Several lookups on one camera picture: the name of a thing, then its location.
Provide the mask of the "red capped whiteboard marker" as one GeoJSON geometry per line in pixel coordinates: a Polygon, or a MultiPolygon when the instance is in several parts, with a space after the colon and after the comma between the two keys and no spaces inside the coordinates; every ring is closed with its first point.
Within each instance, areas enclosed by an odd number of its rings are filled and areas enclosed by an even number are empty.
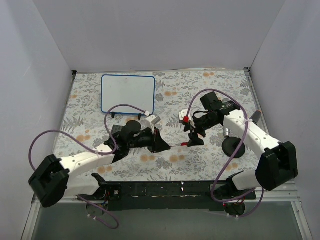
{"type": "Polygon", "coordinates": [[[173,144],[173,145],[170,145],[171,148],[178,148],[178,147],[183,147],[183,146],[187,146],[188,145],[188,142],[182,142],[182,143],[179,143],[179,144],[173,144]]]}

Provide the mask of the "blue framed whiteboard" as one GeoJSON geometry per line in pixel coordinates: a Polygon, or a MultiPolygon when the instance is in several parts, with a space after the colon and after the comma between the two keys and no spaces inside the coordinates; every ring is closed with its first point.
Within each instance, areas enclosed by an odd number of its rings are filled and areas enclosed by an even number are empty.
{"type": "Polygon", "coordinates": [[[106,113],[110,108],[117,114],[137,115],[140,110],[153,114],[155,110],[156,79],[151,75],[104,74],[101,77],[100,108],[106,113]]]}

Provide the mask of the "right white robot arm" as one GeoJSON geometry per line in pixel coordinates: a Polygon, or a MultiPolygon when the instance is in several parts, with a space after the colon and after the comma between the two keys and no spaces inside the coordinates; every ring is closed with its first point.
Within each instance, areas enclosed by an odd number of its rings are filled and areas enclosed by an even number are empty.
{"type": "Polygon", "coordinates": [[[296,147],[289,141],[281,142],[270,136],[248,117],[246,110],[234,98],[222,102],[217,97],[218,90],[206,89],[200,101],[205,109],[201,117],[190,115],[190,109],[178,113],[184,131],[188,132],[188,147],[202,146],[206,130],[217,125],[231,130],[236,136],[224,141],[224,153],[230,160],[241,148],[249,147],[259,162],[256,169],[241,171],[227,178],[226,183],[211,187],[211,197],[217,202],[229,202],[245,197],[255,188],[272,191],[298,176],[296,147]]]}

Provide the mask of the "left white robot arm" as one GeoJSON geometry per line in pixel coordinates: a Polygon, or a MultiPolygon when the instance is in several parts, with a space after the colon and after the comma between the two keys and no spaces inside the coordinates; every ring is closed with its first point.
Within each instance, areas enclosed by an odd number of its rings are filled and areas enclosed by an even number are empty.
{"type": "Polygon", "coordinates": [[[114,164],[129,155],[131,149],[147,148],[151,153],[171,149],[155,126],[142,128],[138,121],[131,120],[124,126],[114,125],[110,138],[94,149],[58,158],[48,155],[34,168],[28,184],[42,207],[49,208],[64,197],[89,195],[95,200],[106,196],[103,179],[96,177],[92,185],[78,180],[78,176],[98,167],[114,164]]]}

